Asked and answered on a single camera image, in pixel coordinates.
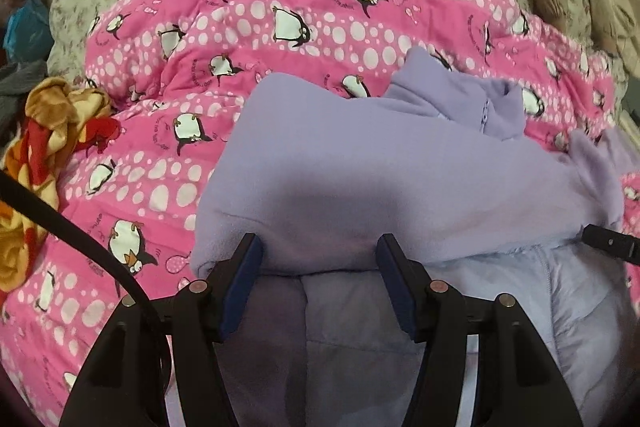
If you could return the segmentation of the lilac fleece-lined jacket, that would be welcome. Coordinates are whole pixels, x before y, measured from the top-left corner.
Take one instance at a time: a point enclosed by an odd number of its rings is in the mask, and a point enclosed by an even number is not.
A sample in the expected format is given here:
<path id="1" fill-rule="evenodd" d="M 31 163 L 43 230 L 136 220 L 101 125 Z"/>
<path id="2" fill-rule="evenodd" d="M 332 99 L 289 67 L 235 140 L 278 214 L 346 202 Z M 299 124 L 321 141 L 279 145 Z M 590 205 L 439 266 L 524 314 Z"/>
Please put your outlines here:
<path id="1" fill-rule="evenodd" d="M 580 243 L 638 206 L 626 135 L 524 133 L 523 90 L 444 69 L 415 48 L 378 98 L 273 74 L 247 99 L 198 204 L 205 277 L 245 233 L 262 273 L 217 351 L 243 426 L 396 426 L 422 347 L 400 329 L 374 247 L 390 233 L 465 295 L 513 295 L 582 421 L 611 413 L 636 324 L 623 265 Z"/>

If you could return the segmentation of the yellow red cartoon blanket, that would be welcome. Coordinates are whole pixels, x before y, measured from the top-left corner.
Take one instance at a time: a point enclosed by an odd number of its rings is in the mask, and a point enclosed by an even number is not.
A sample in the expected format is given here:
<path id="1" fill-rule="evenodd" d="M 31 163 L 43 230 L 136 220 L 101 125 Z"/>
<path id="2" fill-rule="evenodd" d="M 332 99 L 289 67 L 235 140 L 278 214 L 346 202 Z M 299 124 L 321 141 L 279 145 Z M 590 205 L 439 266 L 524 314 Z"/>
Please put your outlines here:
<path id="1" fill-rule="evenodd" d="M 111 98 L 101 89 L 74 89 L 60 77 L 43 80 L 28 95 L 22 136 L 4 153 L 2 171 L 58 209 L 58 176 L 88 138 L 89 122 L 111 113 Z M 1 205 L 2 300 L 30 277 L 46 236 L 44 228 Z"/>

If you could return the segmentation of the blue bag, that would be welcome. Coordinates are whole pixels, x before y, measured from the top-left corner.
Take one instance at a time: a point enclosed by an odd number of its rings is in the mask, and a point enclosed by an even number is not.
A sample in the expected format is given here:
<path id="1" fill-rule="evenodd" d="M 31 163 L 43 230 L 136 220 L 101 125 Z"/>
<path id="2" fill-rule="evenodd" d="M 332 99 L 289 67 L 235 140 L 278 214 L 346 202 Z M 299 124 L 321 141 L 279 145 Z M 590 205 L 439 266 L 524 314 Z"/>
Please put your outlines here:
<path id="1" fill-rule="evenodd" d="M 1 0 L 1 44 L 9 63 L 47 60 L 53 38 L 41 0 Z"/>

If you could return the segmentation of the grey striped cloth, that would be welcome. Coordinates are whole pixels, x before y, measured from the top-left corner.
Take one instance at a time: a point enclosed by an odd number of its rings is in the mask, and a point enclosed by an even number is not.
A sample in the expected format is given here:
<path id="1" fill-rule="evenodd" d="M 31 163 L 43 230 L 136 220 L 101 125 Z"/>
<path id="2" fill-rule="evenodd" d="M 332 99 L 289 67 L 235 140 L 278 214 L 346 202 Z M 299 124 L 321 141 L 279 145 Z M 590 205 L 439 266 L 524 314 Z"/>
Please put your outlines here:
<path id="1" fill-rule="evenodd" d="M 1 136 L 6 136 L 28 94 L 48 75 L 47 63 L 13 63 L 1 67 Z"/>

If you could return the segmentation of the pink penguin quilt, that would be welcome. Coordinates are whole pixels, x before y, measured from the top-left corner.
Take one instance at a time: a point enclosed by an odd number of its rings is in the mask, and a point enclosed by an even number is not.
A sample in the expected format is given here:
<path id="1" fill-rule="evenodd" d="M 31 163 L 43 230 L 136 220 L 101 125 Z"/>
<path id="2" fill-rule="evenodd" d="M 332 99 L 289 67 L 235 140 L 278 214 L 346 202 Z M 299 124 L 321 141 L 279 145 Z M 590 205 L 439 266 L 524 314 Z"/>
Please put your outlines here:
<path id="1" fill-rule="evenodd" d="M 85 71 L 115 113 L 58 176 L 62 215 L 152 298 L 200 279 L 198 204 L 244 105 L 273 74 L 378 98 L 411 50 L 523 90 L 545 150 L 613 122 L 608 61 L 515 0 L 118 0 L 91 24 Z"/>

